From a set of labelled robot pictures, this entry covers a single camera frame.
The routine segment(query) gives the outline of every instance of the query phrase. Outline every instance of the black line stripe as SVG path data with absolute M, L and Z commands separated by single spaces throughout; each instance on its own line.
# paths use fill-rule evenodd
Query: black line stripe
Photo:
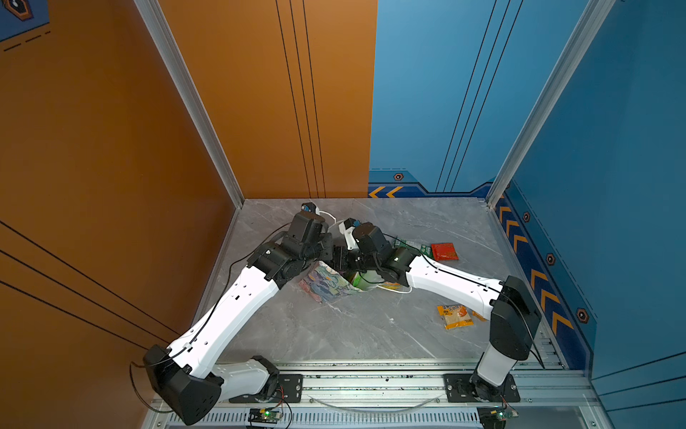
M 69 291 L 71 291 L 71 292 L 73 292 L 73 293 L 75 293 L 75 294 L 77 294 L 79 297 L 82 297 L 82 298 L 85 299 L 86 301 L 91 302 L 91 303 L 97 305 L 97 306 L 100 307 L 101 309 L 103 309 L 103 310 L 105 310 L 105 311 L 107 311 L 107 312 L 109 312 L 109 313 L 111 313 L 111 314 L 114 314 L 116 317 L 119 317 L 121 320 L 126 321 L 126 322 L 129 322 L 131 325 L 134 325 L 135 327 L 137 327 L 137 328 L 139 328 L 139 329 L 142 329 L 143 331 L 149 333 L 149 334 L 152 335 L 153 337 L 155 337 L 155 338 L 157 338 L 157 339 L 159 339 L 159 340 L 162 340 L 162 341 L 166 342 L 167 344 L 171 342 L 171 341 L 165 340 L 164 338 L 162 338 L 162 337 L 160 337 L 160 336 L 157 336 L 157 335 L 153 334 L 152 332 L 148 331 L 146 328 L 141 327 L 140 325 L 137 325 L 136 323 L 133 323 L 132 321 L 128 320 L 126 317 L 123 317 L 123 316 L 121 316 L 121 315 L 119 315 L 119 314 L 113 312 L 112 310 L 110 310 L 109 308 L 105 307 L 104 305 L 98 304 L 98 303 L 95 302 L 94 300 L 92 300 L 92 299 L 90 299 L 90 298 L 84 296 L 83 294 L 80 294 L 79 292 L 75 291 L 74 289 L 68 287 L 67 285 L 65 285 L 65 284 L 63 284 L 63 283 L 60 283 L 59 281 L 53 279 L 53 278 L 50 277 L 49 275 L 47 275 L 47 274 L 43 273 L 42 271 L 40 271 L 40 270 L 38 270 L 38 269 L 36 269 L 36 268 L 30 266 L 29 264 L 27 264 L 27 263 L 24 262 L 24 261 L 21 261 L 21 260 L 15 258 L 14 256 L 10 255 L 9 253 L 5 252 L 4 250 L 0 249 L 0 253 L 2 253 L 3 255 L 5 255 L 6 257 L 9 257 L 10 259 L 13 259 L 14 261 L 16 261 L 16 262 L 18 262 L 18 263 L 24 265 L 26 268 L 29 268 L 30 270 L 34 271 L 35 273 L 38 273 L 38 274 L 42 275 L 42 276 L 45 277 L 46 279 L 48 279 L 48 280 L 50 280 L 50 281 L 52 281 L 52 282 L 54 282 L 54 283 L 56 283 L 56 284 L 62 286 L 63 288 L 65 288 L 65 289 L 67 289 L 67 290 L 69 290 Z
M 322 156 L 322 138 L 319 135 L 319 116 L 317 114 L 317 98 L 314 96 L 314 73 L 312 72 L 312 52 L 309 50 L 309 32 L 307 31 L 307 14 L 305 13 L 305 0 L 303 0 L 303 16 L 305 18 L 305 38 L 307 39 L 307 55 L 309 56 L 309 75 L 312 78 L 312 100 L 314 100 L 314 120 L 317 124 L 317 144 L 319 146 L 319 162 L 322 166 L 322 184 L 324 185 L 324 198 L 326 198 L 327 181 L 324 177 L 324 157 Z
M 464 162 L 464 158 L 467 155 L 467 150 L 469 150 L 469 144 L 471 143 L 472 137 L 474 137 L 474 131 L 476 130 L 476 126 L 479 124 L 479 119 L 481 118 L 481 112 L 484 111 L 484 106 L 486 105 L 486 100 L 488 99 L 488 94 L 490 93 L 490 88 L 493 85 L 493 81 L 495 80 L 495 75 L 498 73 L 498 68 L 500 67 L 500 62 L 503 59 L 503 55 L 505 54 L 505 48 L 508 46 L 508 42 L 510 41 L 510 36 L 512 35 L 512 30 L 515 28 L 515 23 L 517 22 L 517 17 L 519 16 L 519 11 L 521 10 L 521 5 L 524 4 L 524 0 L 521 0 L 521 3 L 519 4 L 519 8 L 517 9 L 517 14 L 514 16 L 514 21 L 512 22 L 512 27 L 510 27 L 510 32 L 508 33 L 507 39 L 505 39 L 505 46 L 503 46 L 503 51 L 500 53 L 500 58 L 498 58 L 498 64 L 495 66 L 495 71 L 493 72 L 493 77 L 490 79 L 490 84 L 488 84 L 488 90 L 486 91 L 486 96 L 484 97 L 484 102 L 481 105 L 481 109 L 479 110 L 479 115 L 476 117 L 476 122 L 474 122 L 474 128 L 472 128 L 472 132 L 469 135 L 469 140 L 467 140 L 467 146 L 464 148 L 464 153 L 462 154 L 462 160 L 460 160 L 460 166 L 458 167 L 458 172 L 455 173 L 455 178 L 453 179 L 453 185 L 450 187 L 450 191 L 453 191 L 453 188 L 455 187 L 455 182 L 458 181 L 458 175 L 460 174 L 460 170 L 462 169 L 462 163 Z
M 656 362 L 661 362 L 661 361 L 663 361 L 663 360 L 675 358 L 675 357 L 681 356 L 681 355 L 683 355 L 683 354 L 686 354 L 686 351 L 682 351 L 681 353 L 676 353 L 676 354 L 673 354 L 673 355 L 671 355 L 671 356 L 666 356 L 666 357 L 664 357 L 664 358 L 659 358 L 659 359 L 656 359 L 656 360 L 651 360 L 650 362 L 646 362 L 646 363 L 643 363 L 643 364 L 640 364 L 640 365 L 635 365 L 635 366 L 633 366 L 633 367 L 628 367 L 628 368 L 625 368 L 625 369 L 620 369 L 619 371 L 615 371 L 615 372 L 613 372 L 613 373 L 601 375 L 600 377 L 596 377 L 596 378 L 591 378 L 591 380 L 596 381 L 596 380 L 599 380 L 599 379 L 604 378 L 604 377 L 609 377 L 610 375 L 615 375 L 615 374 L 623 373 L 624 371 L 629 371 L 629 370 L 631 370 L 631 369 L 636 369 L 636 368 L 644 367 L 644 366 L 646 366 L 646 365 L 650 365 L 650 364 L 654 364 L 654 363 L 656 363 Z
M 670 378 L 670 379 L 668 379 L 668 380 L 661 380 L 661 381 L 658 381 L 658 382 L 652 382 L 652 383 L 641 384 L 640 386 L 627 387 L 626 389 L 621 389 L 621 390 L 618 390 L 618 391 L 612 391 L 612 392 L 608 392 L 608 393 L 601 393 L 601 394 L 598 395 L 598 396 L 612 395 L 613 393 L 632 391 L 633 389 L 640 389 L 641 387 L 654 386 L 655 384 L 662 384 L 662 383 L 667 383 L 667 382 L 673 382 L 674 380 L 681 380 L 682 378 L 686 378 L 686 375 L 682 375 L 682 376 L 680 376 L 680 377 Z
M 630 410 L 631 408 L 641 408 L 644 406 L 651 406 L 651 405 L 671 404 L 672 402 L 681 402 L 681 401 L 686 401 L 686 397 L 682 397 L 680 399 L 671 399 L 669 401 L 653 402 L 651 404 L 643 404 L 643 405 L 625 406 L 622 408 L 614 408 L 613 410 L 606 410 L 606 413 L 609 413 L 611 411 Z
M 300 135 L 300 121 L 298 121 L 298 109 L 296 108 L 296 96 L 293 93 L 293 80 L 291 79 L 291 69 L 288 66 L 288 54 L 286 54 L 286 39 L 283 37 L 283 26 L 281 25 L 281 14 L 279 13 L 279 2 L 276 4 L 276 15 L 279 18 L 279 28 L 281 29 L 281 41 L 283 42 L 283 56 L 286 58 L 286 70 L 288 70 L 288 83 L 291 85 L 291 97 L 293 98 L 293 111 L 296 113 L 296 125 L 298 126 L 298 138 L 300 139 L 300 151 L 303 153 L 303 167 L 305 169 L 305 180 L 307 181 L 307 193 L 312 198 L 312 190 L 309 188 L 309 177 L 307 175 L 307 163 L 305 162 L 305 149 L 303 147 L 303 137 Z
M 46 26 L 46 25 L 48 25 L 48 24 L 50 24 L 49 21 L 46 22 L 45 24 L 39 25 L 38 27 L 29 28 L 28 30 L 24 30 L 24 31 L 22 31 L 21 33 L 16 33 L 16 34 L 13 34 L 13 35 L 11 35 L 11 36 L 9 36 L 9 37 L 5 37 L 4 39 L 0 40 L 0 42 L 4 42 L 5 40 L 10 40 L 12 37 L 17 37 L 17 36 L 20 35 L 20 34 L 28 33 L 28 32 L 30 32 L 30 31 L 32 31 L 32 30 L 35 30 L 36 28 L 41 28 L 41 27 L 44 27 L 44 26 Z
M 66 261 L 63 260 L 62 258 L 58 257 L 57 255 L 55 255 L 55 254 L 52 253 L 51 251 L 47 250 L 45 247 L 41 246 L 40 244 L 38 244 L 38 243 L 36 243 L 35 241 L 33 241 L 33 240 L 31 240 L 30 238 L 28 238 L 26 235 L 23 235 L 22 233 L 20 233 L 20 232 L 17 231 L 16 229 L 12 228 L 10 225 L 6 224 L 6 223 L 3 222 L 2 220 L 0 220 L 0 224 L 3 225 L 5 228 L 9 229 L 11 232 L 17 234 L 19 237 L 22 237 L 24 240 L 26 240 L 26 241 L 28 241 L 29 243 L 33 244 L 35 247 L 38 247 L 40 250 L 46 252 L 48 255 L 52 256 L 52 257 L 55 258 L 55 259 L 57 259 L 59 262 L 62 262 L 64 265 L 68 266 L 68 267 L 71 268 L 72 270 L 74 270 L 74 271 L 76 271 L 77 273 L 81 274 L 83 277 L 86 277 L 88 280 L 92 281 L 93 283 L 97 284 L 97 285 L 100 286 L 101 288 L 105 289 L 107 292 L 111 293 L 112 295 L 116 296 L 117 298 L 121 299 L 122 301 L 124 301 L 124 302 L 127 303 L 128 305 L 130 305 L 130 306 L 132 306 L 133 308 L 135 308 L 136 310 L 140 311 L 140 312 L 143 313 L 144 315 L 150 317 L 152 320 L 156 321 L 156 322 L 159 323 L 160 325 L 166 327 L 168 330 L 172 331 L 172 332 L 175 333 L 176 335 L 180 335 L 177 331 L 175 331 L 175 330 L 173 330 L 172 328 L 166 326 L 164 323 L 160 322 L 159 320 L 157 320 L 157 319 L 154 318 L 153 316 L 150 316 L 148 313 L 144 312 L 143 310 L 141 310 L 141 309 L 138 308 L 137 306 L 131 304 L 131 302 L 127 301 L 126 299 L 122 298 L 122 297 L 119 296 L 118 294 L 114 293 L 112 290 L 106 288 L 106 287 L 103 286 L 100 282 L 94 280 L 92 277 L 89 277 L 88 275 L 85 275 L 85 274 L 83 273 L 83 271 L 78 270 L 75 266 L 69 264 L 68 262 L 66 262 Z
M 31 298 L 35 299 L 36 301 L 42 302 L 42 303 L 44 303 L 45 305 L 49 305 L 50 307 L 54 308 L 55 310 L 60 310 L 61 312 L 66 313 L 66 314 L 68 314 L 69 316 L 75 317 L 75 318 L 79 319 L 79 320 L 82 321 L 82 322 L 86 322 L 86 323 L 88 323 L 89 325 L 96 327 L 97 329 L 100 329 L 100 330 L 102 330 L 102 331 L 105 331 L 105 332 L 107 332 L 108 334 L 112 334 L 112 335 L 114 335 L 114 336 L 116 336 L 116 337 L 118 337 L 118 338 L 121 338 L 121 339 L 124 340 L 124 341 L 128 341 L 129 343 L 131 343 L 131 344 L 133 344 L 133 345 L 135 345 L 135 346 L 138 346 L 138 347 L 142 348 L 143 350 L 147 350 L 147 347 L 144 347 L 144 346 L 140 345 L 139 343 L 135 343 L 135 342 L 129 340 L 128 338 L 124 338 L 123 336 L 121 336 L 121 335 L 119 335 L 119 334 L 115 334 L 114 332 L 112 332 L 112 331 L 110 331 L 110 330 L 108 330 L 108 329 L 103 328 L 102 326 L 98 326 L 98 325 L 94 324 L 93 322 L 87 321 L 85 318 L 79 317 L 79 316 L 77 316 L 77 315 L 74 314 L 74 313 L 70 313 L 70 312 L 68 312 L 68 311 L 66 311 L 66 310 L 63 310 L 62 308 L 59 308 L 57 305 L 50 304 L 50 303 L 47 302 L 46 300 L 40 299 L 40 298 L 38 298 L 38 297 L 36 297 L 36 296 L 34 296 L 34 295 L 31 295 L 31 294 L 28 293 L 28 292 L 24 292 L 23 290 L 21 290 L 21 289 L 19 289 L 19 288 L 16 288 L 16 287 L 12 286 L 11 284 L 7 283 L 6 281 L 0 280 L 0 283 L 2 283 L 3 285 L 7 286 L 7 287 L 10 288 L 10 289 L 14 289 L 14 290 L 16 290 L 17 292 L 20 292 L 20 293 L 26 295 L 27 297 L 31 297 Z
M 314 165 L 314 149 L 312 148 L 312 134 L 309 131 L 309 116 L 307 114 L 307 100 L 305 99 L 305 84 L 303 83 L 303 68 L 300 65 L 300 50 L 298 49 L 298 36 L 296 35 L 296 20 L 293 17 L 293 1 L 288 0 L 291 6 L 291 22 L 293 23 L 293 37 L 296 40 L 296 56 L 298 57 L 298 72 L 300 73 L 300 88 L 303 90 L 303 106 L 305 106 L 305 123 L 307 124 L 307 137 L 309 138 L 309 154 L 312 157 L 312 171 L 314 172 L 314 187 L 319 198 L 319 182 L 317 181 L 317 167 Z
M 493 46 L 490 48 L 490 54 L 488 55 L 488 60 L 486 61 L 486 66 L 484 67 L 484 74 L 481 75 L 481 80 L 479 81 L 479 86 L 476 89 L 476 95 L 474 95 L 474 101 L 472 102 L 472 107 L 469 109 L 469 115 L 467 116 L 467 121 L 464 123 L 464 129 L 462 130 L 462 136 L 460 137 L 460 143 L 458 144 L 458 149 L 455 151 L 455 157 L 453 158 L 453 162 L 450 165 L 450 170 L 448 171 L 448 177 L 445 179 L 445 185 L 443 186 L 443 192 L 445 192 L 446 188 L 448 187 L 448 180 L 450 180 L 450 174 L 453 172 L 453 167 L 455 166 L 455 161 L 458 158 L 458 154 L 460 153 L 460 146 L 462 146 L 462 140 L 464 138 L 464 133 L 467 131 L 467 126 L 469 125 L 469 120 L 471 118 L 471 114 L 474 111 L 474 106 L 476 105 L 476 99 L 479 97 L 479 92 L 481 91 L 481 85 L 484 83 L 484 78 L 486 77 L 486 72 L 488 71 L 488 65 L 490 64 L 490 57 L 493 56 L 493 50 L 495 49 L 495 45 L 498 43 L 498 36 L 500 36 L 500 30 L 503 27 L 503 23 L 505 22 L 505 16 L 508 14 L 508 10 L 510 9 L 510 2 L 512 0 L 508 0 L 508 5 L 505 7 L 505 13 L 503 13 L 503 19 L 500 20 L 500 26 L 498 27 L 498 32 L 495 34 L 495 40 L 493 41 Z
M 486 34 L 488 33 L 488 27 L 490 26 L 490 20 L 493 18 L 493 11 L 495 10 L 495 5 L 498 0 L 493 2 L 493 8 L 490 10 L 490 16 L 488 17 L 488 23 L 486 24 L 486 29 L 484 30 L 484 37 L 481 39 L 481 45 L 479 46 L 479 53 L 476 55 L 476 60 L 474 60 L 474 68 L 472 68 L 472 74 L 469 76 L 469 83 L 467 84 L 467 89 L 464 91 L 464 98 L 462 99 L 462 105 L 460 106 L 460 113 L 458 113 L 458 120 L 455 121 L 455 128 L 453 128 L 453 136 L 450 137 L 450 144 L 448 145 L 448 150 L 445 151 L 445 159 L 443 160 L 443 166 L 440 169 L 440 174 L 438 175 L 438 182 L 436 183 L 436 192 L 438 192 L 438 186 L 440 185 L 440 178 L 443 176 L 443 170 L 445 170 L 445 164 L 448 162 L 448 155 L 450 154 L 450 148 L 453 145 L 453 139 L 455 139 L 455 131 L 458 129 L 458 124 L 460 123 L 460 117 L 462 116 L 462 109 L 464 108 L 464 102 L 467 100 L 467 94 L 469 93 L 469 87 L 471 86 L 472 78 L 474 78 L 474 71 L 476 71 L 476 64 L 479 62 L 479 57 L 481 56 L 481 49 L 484 47 L 484 41 L 486 40 Z

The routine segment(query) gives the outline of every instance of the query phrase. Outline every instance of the black mounting plate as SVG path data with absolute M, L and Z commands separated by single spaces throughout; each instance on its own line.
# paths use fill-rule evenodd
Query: black mounting plate
M 300 396 L 303 392 L 303 375 L 302 374 L 279 374 L 279 387 L 283 387 L 283 398 L 289 404 L 297 404 L 300 402 Z M 259 401 L 255 395 L 241 395 L 232 397 L 228 400 L 232 404 L 269 404 L 270 402 L 278 403 L 281 401 L 281 395 L 276 394 L 268 401 Z
M 448 395 L 448 402 L 481 402 L 474 397 L 473 387 L 469 382 L 470 373 L 463 374 L 443 374 L 445 383 L 445 393 Z M 507 402 L 519 402 L 519 390 L 515 384 L 512 374 L 505 377 L 503 396 Z

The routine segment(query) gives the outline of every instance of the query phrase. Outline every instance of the red packet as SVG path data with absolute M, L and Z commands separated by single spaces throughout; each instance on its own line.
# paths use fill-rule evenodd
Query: red packet
M 431 251 L 434 253 L 436 261 L 457 261 L 459 260 L 455 246 L 452 243 L 432 244 Z

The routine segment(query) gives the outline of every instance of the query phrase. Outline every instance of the metal vent grille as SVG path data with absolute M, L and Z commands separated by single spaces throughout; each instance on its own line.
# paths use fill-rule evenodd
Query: metal vent grille
M 202 418 L 196 425 L 200 424 L 206 424 L 206 426 L 219 426 L 219 424 L 225 424 L 225 423 L 236 423 L 243 425 L 247 417 L 247 414 L 245 410 L 240 409 L 240 410 L 227 410 L 227 411 L 222 411 L 222 410 L 211 410 L 205 417 Z M 184 425 L 183 421 L 181 418 L 176 415 L 176 413 L 172 413 L 169 416 L 169 420 L 167 420 L 168 424 L 171 424 L 173 426 L 177 425 Z
M 233 410 L 214 409 L 210 411 L 195 426 L 241 427 L 247 424 L 247 408 Z M 276 428 L 284 428 L 288 414 L 283 424 Z M 167 426 L 183 426 L 183 421 L 171 414 Z M 460 410 L 418 410 L 412 413 L 354 413 L 321 408 L 301 408 L 295 410 L 290 429 L 310 428 L 481 428 L 476 408 L 461 408 Z

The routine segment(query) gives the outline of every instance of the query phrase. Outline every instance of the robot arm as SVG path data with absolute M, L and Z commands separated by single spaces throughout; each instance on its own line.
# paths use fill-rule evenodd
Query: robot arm
M 376 270 L 388 281 L 429 290 L 490 320 L 490 344 L 470 381 L 479 398 L 499 400 L 509 370 L 528 357 L 531 332 L 541 319 L 526 285 L 515 277 L 505 282 L 478 277 L 429 261 L 414 249 L 395 248 L 371 223 L 342 223 L 345 246 L 333 246 L 327 228 L 314 204 L 303 205 L 287 233 L 261 244 L 248 258 L 248 266 L 212 310 L 166 349 L 155 345 L 148 350 L 143 361 L 152 387 L 176 414 L 191 425 L 219 401 L 245 394 L 274 396 L 279 371 L 265 358 L 215 363 L 247 320 L 317 260 L 338 271 Z

